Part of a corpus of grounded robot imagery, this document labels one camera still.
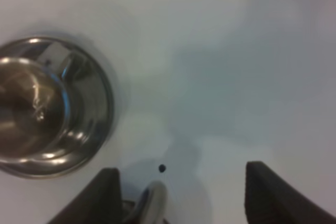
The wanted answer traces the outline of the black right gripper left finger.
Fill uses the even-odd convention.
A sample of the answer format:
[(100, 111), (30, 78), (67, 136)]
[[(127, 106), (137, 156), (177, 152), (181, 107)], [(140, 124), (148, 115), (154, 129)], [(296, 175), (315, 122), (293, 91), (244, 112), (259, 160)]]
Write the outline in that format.
[(121, 223), (120, 173), (102, 169), (93, 180), (49, 223)]

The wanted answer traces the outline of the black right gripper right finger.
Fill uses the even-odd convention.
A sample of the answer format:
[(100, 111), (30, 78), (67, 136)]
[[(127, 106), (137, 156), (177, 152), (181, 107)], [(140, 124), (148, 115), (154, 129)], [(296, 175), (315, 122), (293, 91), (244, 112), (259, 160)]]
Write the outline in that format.
[(335, 223), (335, 216), (260, 161), (246, 164), (244, 207), (248, 223)]

